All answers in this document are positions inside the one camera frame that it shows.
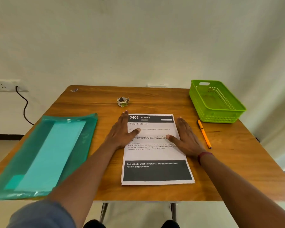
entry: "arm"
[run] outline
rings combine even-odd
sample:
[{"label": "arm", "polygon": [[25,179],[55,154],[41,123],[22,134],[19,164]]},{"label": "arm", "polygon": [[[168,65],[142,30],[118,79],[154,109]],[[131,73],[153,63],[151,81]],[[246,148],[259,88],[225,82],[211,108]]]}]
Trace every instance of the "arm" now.
[{"label": "arm", "polygon": [[[183,153],[197,158],[206,150],[191,127],[177,119],[181,140],[167,135]],[[239,227],[285,227],[285,211],[213,155],[204,155],[201,165]]]},{"label": "arm", "polygon": [[140,129],[135,129],[128,133],[128,112],[124,112],[96,152],[46,199],[60,203],[72,216],[76,227],[82,227],[113,153],[139,132]]}]

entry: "yellow pen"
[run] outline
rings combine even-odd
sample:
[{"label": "yellow pen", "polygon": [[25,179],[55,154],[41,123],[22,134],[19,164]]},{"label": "yellow pen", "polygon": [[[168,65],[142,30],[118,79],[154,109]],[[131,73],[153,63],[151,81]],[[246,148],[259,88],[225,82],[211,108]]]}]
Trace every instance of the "yellow pen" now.
[{"label": "yellow pen", "polygon": [[209,139],[208,139],[208,137],[207,137],[207,135],[206,135],[206,132],[205,132],[205,130],[204,130],[204,127],[203,127],[203,125],[201,124],[201,121],[198,120],[198,121],[197,121],[197,124],[198,124],[198,127],[201,129],[201,133],[203,134],[203,136],[204,136],[204,138],[205,138],[205,141],[206,141],[206,143],[207,143],[208,148],[211,149],[211,148],[212,148],[212,147],[211,147],[211,144],[210,144]]}]

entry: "transparent plastic envelope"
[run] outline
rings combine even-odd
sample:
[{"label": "transparent plastic envelope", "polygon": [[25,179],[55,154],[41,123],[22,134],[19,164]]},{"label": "transparent plastic envelope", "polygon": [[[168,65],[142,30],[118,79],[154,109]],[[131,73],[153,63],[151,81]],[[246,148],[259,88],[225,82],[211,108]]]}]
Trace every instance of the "transparent plastic envelope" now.
[{"label": "transparent plastic envelope", "polygon": [[87,159],[97,118],[43,116],[0,175],[0,200],[48,195]]}]

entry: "wooden table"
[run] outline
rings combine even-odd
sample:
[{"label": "wooden table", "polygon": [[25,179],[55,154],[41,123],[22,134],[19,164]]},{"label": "wooden table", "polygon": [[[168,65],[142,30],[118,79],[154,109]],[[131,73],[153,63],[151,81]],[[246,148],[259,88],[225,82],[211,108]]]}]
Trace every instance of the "wooden table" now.
[{"label": "wooden table", "polygon": [[[129,97],[129,106],[117,105],[118,97]],[[136,88],[103,86],[69,86],[46,111],[50,116],[83,116],[98,113],[90,155],[103,142],[119,115],[130,113],[174,114],[182,116],[198,138],[205,140],[196,125],[197,112],[189,97],[189,89]],[[235,172],[275,201],[285,201],[285,173],[261,144],[237,120],[234,124],[203,123],[211,152]],[[34,127],[1,161],[0,173],[21,147]],[[95,200],[99,201],[220,201],[214,185],[197,161],[188,158],[195,184],[163,186],[122,186],[123,149],[115,152],[102,178]]]}]

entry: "blue sleeve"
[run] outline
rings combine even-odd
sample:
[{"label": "blue sleeve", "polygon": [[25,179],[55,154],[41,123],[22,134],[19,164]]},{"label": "blue sleeve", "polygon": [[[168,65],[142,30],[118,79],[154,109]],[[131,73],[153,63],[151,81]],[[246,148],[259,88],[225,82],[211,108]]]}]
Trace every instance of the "blue sleeve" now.
[{"label": "blue sleeve", "polygon": [[59,203],[41,200],[16,211],[7,228],[76,228],[76,225]]}]

